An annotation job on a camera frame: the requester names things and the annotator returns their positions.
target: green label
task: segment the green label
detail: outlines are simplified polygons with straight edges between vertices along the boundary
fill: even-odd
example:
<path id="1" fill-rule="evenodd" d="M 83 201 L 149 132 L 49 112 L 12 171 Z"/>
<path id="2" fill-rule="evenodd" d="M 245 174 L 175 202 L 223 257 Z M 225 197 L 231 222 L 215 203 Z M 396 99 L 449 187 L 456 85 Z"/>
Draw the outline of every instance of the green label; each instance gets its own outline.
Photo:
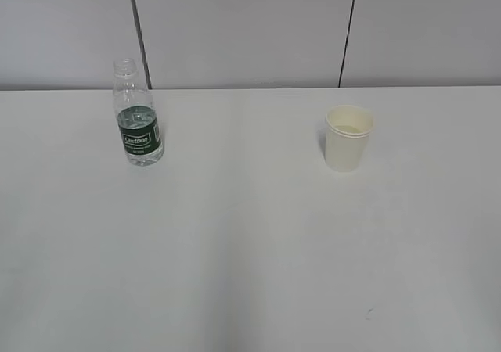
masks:
<path id="1" fill-rule="evenodd" d="M 125 151 L 132 155 L 147 155 L 160 146 L 160 132 L 157 119 L 139 129 L 127 129 L 119 126 Z"/>

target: white table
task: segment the white table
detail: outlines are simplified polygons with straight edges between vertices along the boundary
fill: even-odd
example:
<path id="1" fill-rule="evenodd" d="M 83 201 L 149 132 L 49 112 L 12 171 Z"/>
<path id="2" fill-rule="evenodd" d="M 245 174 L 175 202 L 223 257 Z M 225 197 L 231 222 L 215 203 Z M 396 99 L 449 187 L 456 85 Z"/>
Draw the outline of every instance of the white table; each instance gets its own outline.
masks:
<path id="1" fill-rule="evenodd" d="M 501 350 L 501 88 L 1 92 L 0 350 Z M 326 111 L 375 129 L 353 174 Z"/>

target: white paper cup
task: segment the white paper cup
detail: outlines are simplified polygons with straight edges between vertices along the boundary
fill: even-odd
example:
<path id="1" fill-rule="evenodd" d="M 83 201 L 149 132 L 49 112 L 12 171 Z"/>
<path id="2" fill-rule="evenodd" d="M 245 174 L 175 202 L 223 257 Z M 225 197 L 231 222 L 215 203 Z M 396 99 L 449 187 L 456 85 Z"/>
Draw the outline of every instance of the white paper cup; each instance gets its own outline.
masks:
<path id="1" fill-rule="evenodd" d="M 373 128 L 373 115 L 357 106 L 338 106 L 326 116 L 326 163 L 335 171 L 353 171 Z"/>

